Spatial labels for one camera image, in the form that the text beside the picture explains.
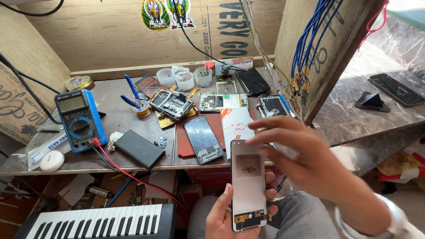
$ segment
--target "multimeter dial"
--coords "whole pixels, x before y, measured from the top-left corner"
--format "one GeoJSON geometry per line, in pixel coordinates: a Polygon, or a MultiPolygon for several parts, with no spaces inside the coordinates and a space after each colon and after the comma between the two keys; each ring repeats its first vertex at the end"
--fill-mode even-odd
{"type": "Polygon", "coordinates": [[[93,134],[93,123],[86,117],[75,117],[68,125],[69,134],[76,139],[84,139],[93,134]]]}

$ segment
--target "black phone stand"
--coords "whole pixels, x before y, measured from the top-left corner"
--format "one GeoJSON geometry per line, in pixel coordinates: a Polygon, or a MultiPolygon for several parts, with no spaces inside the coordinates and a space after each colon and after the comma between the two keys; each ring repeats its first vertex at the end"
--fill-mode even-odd
{"type": "Polygon", "coordinates": [[[374,111],[390,112],[391,109],[384,104],[379,97],[379,93],[363,92],[360,98],[354,103],[354,106],[360,109],[368,109],[374,111]]]}

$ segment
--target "person's right hand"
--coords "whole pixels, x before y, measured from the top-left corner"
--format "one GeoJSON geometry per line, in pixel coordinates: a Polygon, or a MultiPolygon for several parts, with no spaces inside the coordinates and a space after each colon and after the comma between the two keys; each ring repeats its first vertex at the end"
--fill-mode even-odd
{"type": "Polygon", "coordinates": [[[329,150],[326,142],[310,127],[287,116],[274,116],[256,120],[248,125],[261,130],[248,145],[277,142],[298,151],[296,160],[281,152],[262,147],[260,154],[273,161],[296,185],[307,193],[334,202],[340,200],[344,191],[350,190],[352,175],[329,150]]]}

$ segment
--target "red probe wire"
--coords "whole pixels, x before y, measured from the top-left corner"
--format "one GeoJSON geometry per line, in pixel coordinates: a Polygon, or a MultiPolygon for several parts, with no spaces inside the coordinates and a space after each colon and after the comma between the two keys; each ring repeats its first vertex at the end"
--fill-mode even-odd
{"type": "Polygon", "coordinates": [[[390,1],[389,0],[386,0],[386,1],[384,1],[383,3],[382,3],[382,8],[373,16],[373,18],[371,18],[370,20],[369,20],[369,22],[368,22],[368,24],[366,25],[366,30],[369,32],[364,38],[363,38],[363,40],[360,42],[360,45],[359,45],[359,47],[358,47],[358,49],[357,49],[357,52],[359,52],[360,51],[360,47],[362,47],[362,45],[363,45],[363,43],[365,43],[365,41],[366,41],[366,39],[368,38],[368,36],[370,36],[370,34],[372,34],[372,33],[374,33],[374,32],[376,32],[376,31],[379,31],[379,30],[381,30],[383,27],[384,27],[384,25],[385,25],[385,23],[387,22],[387,5],[390,3],[390,1]],[[382,26],[380,27],[380,28],[378,28],[378,29],[375,29],[375,30],[371,30],[370,28],[369,28],[369,25],[371,24],[371,22],[372,22],[372,20],[373,19],[375,19],[378,15],[379,15],[379,13],[381,13],[381,11],[382,11],[382,9],[384,10],[384,22],[382,23],[382,26]]]}
{"type": "Polygon", "coordinates": [[[139,183],[142,183],[142,184],[144,184],[145,186],[147,186],[147,187],[150,187],[150,188],[153,188],[153,189],[155,189],[155,190],[158,190],[158,191],[160,191],[160,192],[162,192],[162,193],[165,193],[166,195],[168,195],[169,197],[171,197],[174,201],[176,201],[180,206],[182,206],[185,210],[187,210],[187,211],[189,211],[188,209],[186,209],[186,207],[181,203],[181,202],[179,202],[173,195],[171,195],[171,194],[169,194],[169,193],[167,193],[167,192],[165,192],[165,191],[163,191],[163,190],[161,190],[161,189],[159,189],[159,188],[156,188],[156,187],[153,187],[153,186],[151,186],[151,185],[149,185],[149,184],[146,184],[145,182],[143,182],[143,181],[140,181],[139,179],[137,179],[137,178],[135,178],[135,177],[133,177],[133,176],[131,176],[131,175],[129,175],[128,173],[126,173],[124,170],[122,170],[120,167],[118,167],[110,158],[109,158],[109,156],[106,154],[106,152],[103,150],[103,148],[102,147],[100,147],[100,142],[99,142],[99,140],[98,139],[93,139],[92,140],[92,142],[94,143],[94,145],[96,146],[96,147],[98,147],[98,148],[100,148],[100,150],[103,152],[103,154],[108,158],[108,160],[111,162],[111,164],[114,166],[114,167],[116,167],[118,170],[120,170],[123,174],[125,174],[125,175],[127,175],[128,177],[130,177],[130,178],[132,178],[132,179],[134,179],[134,180],[136,180],[136,181],[138,181],[139,183]]]}

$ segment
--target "bundle of blue wires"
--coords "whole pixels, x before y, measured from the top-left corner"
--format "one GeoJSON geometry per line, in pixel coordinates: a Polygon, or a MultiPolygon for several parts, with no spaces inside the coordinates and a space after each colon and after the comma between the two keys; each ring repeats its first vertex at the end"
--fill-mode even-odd
{"type": "Polygon", "coordinates": [[[330,16],[327,24],[325,25],[325,28],[322,31],[322,34],[319,37],[319,40],[317,41],[316,47],[314,48],[312,58],[309,62],[309,56],[311,48],[313,47],[313,40],[316,37],[317,32],[319,31],[320,26],[322,25],[323,21],[325,20],[325,17],[328,15],[329,11],[332,9],[334,3],[336,0],[319,0],[317,2],[316,8],[314,9],[313,16],[311,17],[310,21],[307,23],[306,28],[304,29],[303,34],[298,40],[297,47],[294,53],[294,58],[292,60],[292,66],[291,66],[291,80],[294,80],[295,78],[295,67],[297,67],[298,73],[301,72],[301,69],[303,66],[305,66],[304,70],[307,70],[311,68],[312,62],[315,58],[317,48],[319,46],[320,41],[322,40],[322,37],[327,30],[329,24],[331,23],[332,19],[334,18],[336,12],[338,11],[339,7],[341,6],[343,0],[339,0],[339,3],[337,7],[335,8],[334,12],[330,16]],[[310,36],[310,41],[307,44],[307,38],[310,36]]]}

